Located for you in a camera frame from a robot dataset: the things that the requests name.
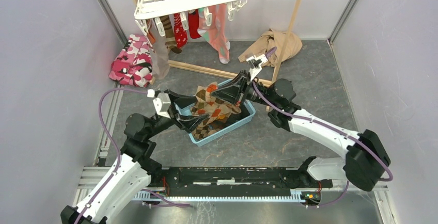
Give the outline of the argyle patterned sock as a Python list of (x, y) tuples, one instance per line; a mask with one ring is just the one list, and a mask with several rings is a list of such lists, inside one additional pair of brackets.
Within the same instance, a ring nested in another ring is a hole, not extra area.
[(217, 88), (217, 82), (212, 82), (207, 86), (198, 86), (197, 88), (195, 94), (196, 102), (190, 111), (194, 116), (208, 115), (208, 117), (192, 131), (192, 135), (197, 140), (207, 138), (221, 131), (241, 117), (242, 110), (240, 107), (229, 104), (211, 95)]

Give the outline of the white plastic clip hanger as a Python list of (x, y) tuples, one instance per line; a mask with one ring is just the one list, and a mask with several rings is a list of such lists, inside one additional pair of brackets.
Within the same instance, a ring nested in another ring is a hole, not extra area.
[(165, 31), (160, 21), (161, 16), (179, 13), (185, 21), (185, 13), (190, 10), (204, 8), (206, 25), (210, 26), (212, 14), (208, 7), (226, 4), (228, 20), (232, 21), (236, 13), (247, 3), (247, 0), (137, 0), (134, 11), (135, 23), (144, 35), (149, 33), (147, 21), (154, 20), (159, 34), (164, 37)]

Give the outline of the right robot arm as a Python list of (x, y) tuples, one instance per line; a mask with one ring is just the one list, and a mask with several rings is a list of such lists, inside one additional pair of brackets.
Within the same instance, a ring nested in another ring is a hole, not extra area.
[(299, 171), (299, 182), (305, 187), (322, 180), (346, 180), (361, 190), (371, 191), (378, 182), (394, 178), (389, 169), (390, 158), (377, 133), (345, 129), (311, 114), (294, 103), (296, 93), (287, 79), (280, 78), (267, 87), (243, 70), (211, 95), (233, 105), (248, 100), (271, 107), (268, 116), (276, 127), (303, 135), (335, 152), (335, 158), (312, 158)]

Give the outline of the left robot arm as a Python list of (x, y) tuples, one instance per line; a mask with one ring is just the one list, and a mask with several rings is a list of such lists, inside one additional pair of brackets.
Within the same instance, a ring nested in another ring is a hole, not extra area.
[(151, 159), (157, 144), (150, 138), (173, 125), (190, 133), (208, 117), (178, 112), (178, 108), (194, 104), (195, 96), (170, 90), (148, 90), (145, 94), (152, 98), (154, 115), (135, 113), (126, 119), (127, 138), (111, 169), (81, 202), (62, 210), (62, 223), (111, 223), (143, 188), (157, 186), (162, 181), (162, 165)]

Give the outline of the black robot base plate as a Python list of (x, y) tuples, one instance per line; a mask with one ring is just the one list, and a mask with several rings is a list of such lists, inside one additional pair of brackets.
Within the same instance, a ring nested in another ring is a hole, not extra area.
[(152, 176), (136, 199), (168, 201), (299, 202), (333, 187), (332, 180), (315, 180), (304, 169), (290, 167), (168, 167)]

